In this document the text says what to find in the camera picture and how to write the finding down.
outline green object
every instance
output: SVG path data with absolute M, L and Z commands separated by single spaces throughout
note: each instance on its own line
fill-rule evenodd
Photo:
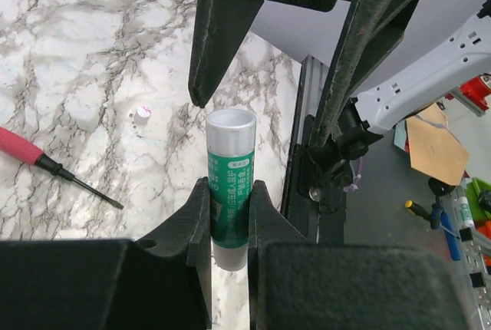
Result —
M 241 157 L 208 152 L 212 237 L 223 248 L 247 243 L 253 165 L 254 152 Z
M 481 190 L 491 190 L 491 184 L 479 178 L 473 178 L 473 181 L 467 184 L 467 200 L 469 201 L 470 212 L 476 222 L 491 219 L 491 213 L 488 213 L 479 205 Z

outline red screwdriver handle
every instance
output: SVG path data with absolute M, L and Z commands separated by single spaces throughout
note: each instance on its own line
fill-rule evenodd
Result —
M 44 153 L 38 146 L 3 127 L 0 127 L 0 150 L 29 165 L 34 165 Z

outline cardboard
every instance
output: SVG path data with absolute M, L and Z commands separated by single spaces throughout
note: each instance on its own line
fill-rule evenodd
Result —
M 417 117 L 406 119 L 411 167 L 451 186 L 458 186 L 469 161 L 469 152 L 447 129 L 445 114 L 437 110 L 428 107 L 419 116 L 444 127 L 435 127 Z

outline green glue stick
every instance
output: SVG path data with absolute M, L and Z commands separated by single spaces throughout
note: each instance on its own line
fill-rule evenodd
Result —
M 244 110 L 218 110 L 206 116 L 213 256 L 228 271 L 247 263 L 255 125 L 255 115 Z

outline glue stick label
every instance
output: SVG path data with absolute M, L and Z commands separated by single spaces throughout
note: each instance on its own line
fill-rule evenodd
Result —
M 247 243 L 253 165 L 254 152 L 241 157 L 208 152 L 212 237 L 223 248 Z
M 465 227 L 474 228 L 474 220 L 473 215 L 470 212 L 469 202 L 467 201 L 467 197 L 460 197 L 457 202 L 460 205 L 460 215 L 462 216 L 462 221 Z

